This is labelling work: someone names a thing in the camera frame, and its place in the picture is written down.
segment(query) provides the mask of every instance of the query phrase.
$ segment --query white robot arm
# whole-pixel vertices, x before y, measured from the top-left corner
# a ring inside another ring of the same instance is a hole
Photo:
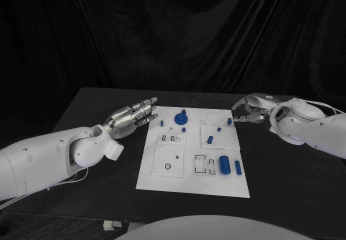
[[[326,116],[311,104],[329,107],[335,115]],[[235,122],[261,123],[270,116],[270,131],[290,144],[307,143],[314,149],[346,159],[346,114],[327,104],[293,98],[281,102],[264,93],[252,93],[232,106],[241,105],[249,112],[248,116],[235,117]]]
[[[156,106],[151,98],[125,106],[104,124],[78,127],[29,139],[0,150],[0,200],[29,195],[94,166],[104,156],[117,160],[124,146],[115,141],[157,118],[147,116]]]

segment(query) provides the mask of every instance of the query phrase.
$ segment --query circular cutout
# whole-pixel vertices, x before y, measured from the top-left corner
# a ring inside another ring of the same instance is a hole
[[[221,120],[221,115],[216,112],[209,112],[206,117],[208,120],[213,123],[216,123]]]

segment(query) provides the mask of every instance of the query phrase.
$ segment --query white board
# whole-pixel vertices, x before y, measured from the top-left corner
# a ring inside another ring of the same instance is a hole
[[[174,122],[174,116],[183,109],[186,110],[187,123],[179,125]],[[203,148],[202,143],[202,126],[215,126],[215,129],[221,127],[221,132],[218,133],[228,140],[231,139],[231,146],[239,146],[235,125],[234,123],[228,125],[228,118],[234,118],[232,111],[157,106],[154,113],[159,114],[159,117],[149,124],[136,189],[249,198],[241,148],[231,147],[232,149],[225,149],[224,145],[215,145],[215,149]],[[185,135],[185,144],[162,144],[159,138],[167,133],[174,136]],[[213,141],[216,144],[218,135],[213,136]],[[166,176],[164,174],[153,175],[157,147],[183,149],[182,177]],[[215,175],[195,173],[196,155],[205,156],[206,166],[209,165],[209,160],[213,160]],[[221,173],[221,156],[228,156],[229,158],[231,174],[228,175]],[[236,160],[239,161],[242,175],[236,174]]]

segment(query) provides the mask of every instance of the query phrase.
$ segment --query silver robotic hand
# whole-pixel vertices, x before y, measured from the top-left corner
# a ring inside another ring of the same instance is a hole
[[[123,107],[110,115],[102,127],[112,140],[127,137],[140,126],[157,118],[157,114],[147,116],[157,108],[153,105],[156,102],[157,98],[153,97],[131,106]]]
[[[232,110],[236,110],[239,106],[244,105],[245,111],[249,115],[236,116],[232,118],[235,122],[249,122],[249,123],[261,123],[265,120],[265,116],[271,115],[274,107],[283,101],[264,93],[252,93],[245,96],[232,106]]]

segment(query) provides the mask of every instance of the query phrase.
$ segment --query black table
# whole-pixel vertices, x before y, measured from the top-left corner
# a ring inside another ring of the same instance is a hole
[[[231,109],[244,95],[82,88],[53,132],[101,124],[114,110],[151,97],[159,98],[159,106]],[[277,97],[283,101],[293,98]],[[234,115],[245,113],[241,109]],[[268,119],[260,124],[235,123],[251,198],[137,190],[144,126],[120,140],[125,148],[117,161],[104,158],[89,168],[85,180],[35,193],[4,212],[133,223],[225,215],[271,223],[307,236],[346,237],[343,161],[307,144],[287,143],[270,126]]]

